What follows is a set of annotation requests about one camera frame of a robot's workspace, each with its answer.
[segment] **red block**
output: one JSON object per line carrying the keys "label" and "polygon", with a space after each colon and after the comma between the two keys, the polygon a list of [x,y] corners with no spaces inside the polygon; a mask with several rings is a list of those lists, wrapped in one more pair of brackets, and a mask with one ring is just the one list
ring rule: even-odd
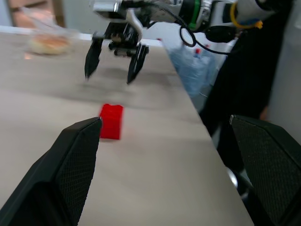
{"label": "red block", "polygon": [[99,116],[103,120],[100,138],[120,140],[123,106],[104,104]]}

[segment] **red bottle cap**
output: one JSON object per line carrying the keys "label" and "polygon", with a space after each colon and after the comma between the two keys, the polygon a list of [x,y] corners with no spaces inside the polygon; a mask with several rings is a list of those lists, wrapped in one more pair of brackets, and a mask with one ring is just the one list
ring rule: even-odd
{"label": "red bottle cap", "polygon": [[201,52],[200,48],[196,48],[196,54],[199,54]]}
{"label": "red bottle cap", "polygon": [[123,106],[104,104],[99,116],[102,118],[103,126],[100,138],[120,140],[122,129]]}

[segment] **textured black pad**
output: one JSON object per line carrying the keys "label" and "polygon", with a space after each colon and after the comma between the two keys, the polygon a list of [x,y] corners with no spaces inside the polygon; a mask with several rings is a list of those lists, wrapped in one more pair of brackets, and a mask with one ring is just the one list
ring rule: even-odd
{"label": "textured black pad", "polygon": [[101,124],[92,118],[61,132],[0,210],[0,226],[78,224],[94,174]]}
{"label": "textured black pad", "polygon": [[265,121],[235,116],[232,127],[256,195],[274,224],[287,225],[301,204],[301,146]]}

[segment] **bread roll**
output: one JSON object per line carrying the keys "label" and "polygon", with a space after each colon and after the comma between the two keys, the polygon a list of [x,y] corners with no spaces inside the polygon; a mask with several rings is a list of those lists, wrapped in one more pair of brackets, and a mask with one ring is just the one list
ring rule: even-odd
{"label": "bread roll", "polygon": [[29,41],[32,52],[37,54],[61,54],[70,49],[71,43],[64,36],[37,34]]}

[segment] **person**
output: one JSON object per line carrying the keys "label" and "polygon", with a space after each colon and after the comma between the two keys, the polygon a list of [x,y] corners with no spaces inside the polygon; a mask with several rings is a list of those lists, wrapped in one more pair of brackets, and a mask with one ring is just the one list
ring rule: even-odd
{"label": "person", "polygon": [[243,33],[225,60],[204,108],[199,113],[212,136],[221,126],[217,151],[232,170],[244,168],[234,132],[229,124],[232,114],[258,119],[269,102],[285,24],[291,7],[263,22],[262,29]]}

